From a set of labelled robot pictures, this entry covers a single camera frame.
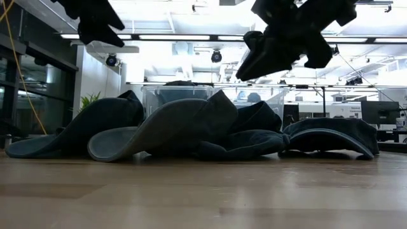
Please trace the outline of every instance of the cable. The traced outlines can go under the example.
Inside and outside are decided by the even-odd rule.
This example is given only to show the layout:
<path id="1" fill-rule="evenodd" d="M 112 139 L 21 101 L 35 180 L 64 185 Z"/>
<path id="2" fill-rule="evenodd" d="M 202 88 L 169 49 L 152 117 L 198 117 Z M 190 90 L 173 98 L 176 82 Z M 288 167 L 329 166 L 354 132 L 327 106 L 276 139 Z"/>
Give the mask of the cable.
<path id="1" fill-rule="evenodd" d="M 362 74 L 360 74 L 358 71 L 356 71 L 356 69 L 353 68 L 353 67 L 348 63 L 348 61 L 347 61 L 345 58 L 342 57 L 342 55 L 341 55 L 340 53 L 339 53 L 338 55 L 342 58 L 343 61 L 345 61 L 345 63 L 346 63 L 353 71 L 355 71 L 356 74 L 358 74 L 366 83 L 370 84 L 370 86 L 373 87 L 378 93 L 384 95 L 384 96 L 385 96 L 386 98 L 388 98 L 390 101 L 396 102 L 396 101 L 394 101 L 393 99 L 391 99 L 389 96 L 387 96 L 385 93 L 383 93 L 381 90 L 379 90 L 374 84 L 370 83 L 365 77 L 362 76 Z M 403 111 L 403 113 L 404 113 L 404 118 L 407 118 L 406 111 Z"/>
<path id="2" fill-rule="evenodd" d="M 13 3 L 14 3 L 14 0 L 11 0 L 10 5 L 8 6 L 8 10 L 10 10 L 11 5 L 12 5 Z M 41 126 L 41 129 L 43 130 L 44 134 L 46 135 L 47 133 L 46 133 L 46 130 L 45 130 L 45 128 L 44 128 L 44 125 L 43 125 L 43 123 L 41 122 L 41 120 L 39 119 L 38 114 L 37 114 L 37 112 L 36 112 L 36 110 L 35 110 L 35 108 L 34 108 L 34 105 L 32 105 L 32 102 L 31 102 L 31 99 L 30 99 L 30 95 L 28 94 L 27 87 L 25 86 L 25 81 L 24 81 L 23 74 L 22 74 L 22 72 L 21 72 L 20 64 L 18 63 L 17 53 L 16 53 L 15 47 L 14 47 L 13 35 L 11 34 L 10 22 L 8 21 L 8 17 L 7 17 L 7 11 L 8 11 L 8 10 L 6 10 L 6 3 L 3 3 L 3 8 L 4 8 L 4 14 L 1 16 L 0 21 L 1 21 L 1 19 L 3 19 L 3 17 L 6 18 L 6 23 L 7 23 L 7 28 L 8 28 L 8 34 L 9 34 L 9 36 L 10 36 L 11 47 L 12 47 L 12 49 L 13 49 L 13 54 L 14 54 L 15 63 L 16 63 L 16 65 L 17 65 L 18 74 L 20 75 L 20 78 L 21 78 L 21 81 L 22 81 L 22 83 L 23 83 L 23 87 L 24 87 L 25 93 L 27 94 L 28 102 L 29 102 L 29 104 L 30 104 L 30 106 L 31 106 L 32 111 L 34 112 L 34 116 L 36 117 L 36 119 L 37 119 L 39 125 Z"/>
<path id="3" fill-rule="evenodd" d="M 4 6 L 4 13 L 0 17 L 0 22 L 3 20 L 4 17 L 7 17 L 7 13 L 10 11 L 11 7 L 13 6 L 15 0 L 11 0 L 10 5 L 6 9 L 6 1 L 3 1 L 3 6 Z"/>

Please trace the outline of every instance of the plastic bin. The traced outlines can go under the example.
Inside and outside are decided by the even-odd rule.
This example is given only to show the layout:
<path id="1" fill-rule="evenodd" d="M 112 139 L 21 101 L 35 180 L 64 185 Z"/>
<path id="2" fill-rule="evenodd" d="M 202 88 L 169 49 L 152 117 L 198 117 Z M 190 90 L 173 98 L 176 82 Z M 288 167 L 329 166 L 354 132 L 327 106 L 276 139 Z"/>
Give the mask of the plastic bin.
<path id="1" fill-rule="evenodd" d="M 147 116 L 168 102 L 179 99 L 209 99 L 214 94 L 214 89 L 209 86 L 144 86 L 141 90 Z"/>
<path id="2" fill-rule="evenodd" d="M 284 96 L 288 89 L 281 87 L 224 87 L 222 90 L 237 108 L 251 106 L 259 101 L 265 101 L 283 120 Z"/>

